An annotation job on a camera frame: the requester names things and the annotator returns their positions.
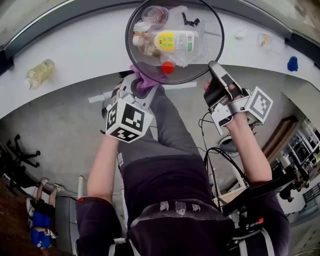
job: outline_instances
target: gray pants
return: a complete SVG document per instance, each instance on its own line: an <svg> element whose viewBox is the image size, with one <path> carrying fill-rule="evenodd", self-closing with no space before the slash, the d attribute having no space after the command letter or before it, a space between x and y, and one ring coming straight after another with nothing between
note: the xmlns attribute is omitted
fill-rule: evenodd
<svg viewBox="0 0 320 256"><path fill-rule="evenodd" d="M148 128L146 134L134 142L120 142L118 153L122 154L123 159L121 172L128 164L144 158L176 155L200 156L178 110L168 99L162 86L156 91L150 108L157 124L158 141L153 138Z"/></svg>

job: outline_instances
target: wrist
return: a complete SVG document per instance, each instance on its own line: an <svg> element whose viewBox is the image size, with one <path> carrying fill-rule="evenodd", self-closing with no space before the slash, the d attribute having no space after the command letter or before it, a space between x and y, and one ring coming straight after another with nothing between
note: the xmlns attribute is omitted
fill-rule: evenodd
<svg viewBox="0 0 320 256"><path fill-rule="evenodd" d="M119 142L120 142L115 137L107 135L107 134L103 136L103 141L108 143L109 146L116 146L116 147L118 147Z"/></svg>

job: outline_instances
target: white table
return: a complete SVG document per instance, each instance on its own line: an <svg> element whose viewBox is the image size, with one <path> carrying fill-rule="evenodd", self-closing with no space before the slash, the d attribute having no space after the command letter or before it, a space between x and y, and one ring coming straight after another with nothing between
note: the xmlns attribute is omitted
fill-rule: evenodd
<svg viewBox="0 0 320 256"><path fill-rule="evenodd" d="M18 107L54 90L99 76L129 69L132 64L125 47L125 30L134 8L110 10L47 33L16 55L14 68L0 76L0 118ZM302 78L320 90L320 70L314 62L285 46L284 39L266 28L240 18L219 13L225 32L222 65L257 68ZM241 28L247 29L244 39L236 39ZM268 34L272 50L257 45L258 34ZM287 70L291 56L298 58L298 72ZM25 90L29 69L45 59L52 59L56 74L37 90Z"/></svg>

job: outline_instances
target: wooden floor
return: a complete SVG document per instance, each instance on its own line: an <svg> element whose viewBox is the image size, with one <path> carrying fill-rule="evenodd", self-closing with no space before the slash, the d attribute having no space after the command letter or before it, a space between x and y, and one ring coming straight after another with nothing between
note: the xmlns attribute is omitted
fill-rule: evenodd
<svg viewBox="0 0 320 256"><path fill-rule="evenodd" d="M41 251L30 242L26 196L16 191L13 195L7 188L7 181L0 178L0 255L40 256ZM60 256L55 247L49 248L50 256Z"/></svg>

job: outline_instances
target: concrete floor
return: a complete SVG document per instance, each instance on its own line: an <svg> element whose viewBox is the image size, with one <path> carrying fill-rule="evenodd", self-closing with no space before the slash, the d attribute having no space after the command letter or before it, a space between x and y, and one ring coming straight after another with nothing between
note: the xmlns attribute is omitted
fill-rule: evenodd
<svg viewBox="0 0 320 256"><path fill-rule="evenodd" d="M282 118L299 111L281 93L286 76L245 67L226 66L226 69L241 86L252 90L259 86L274 100L265 125L255 128L257 141L262 147ZM166 91L196 145L203 149L205 146L198 120L207 111L203 84L209 77L209 74L200 77L195 88ZM100 130L105 127L100 114L102 102L89 103L88 97L111 91L119 80L118 74L97 77L51 92L21 106L0 120L0 140L6 143L20 134L21 145L26 152L41 151L37 157L40 167L27 166L28 172L36 179L47 177L76 192L78 176L89 176L102 139ZM214 146L222 138L212 123L204 123L203 130L208 147ZM231 166L220 155L211 155L218 185L221 189L226 188L235 180ZM239 157L235 161L241 165ZM117 171L114 192L119 193L122 187L122 179Z"/></svg>

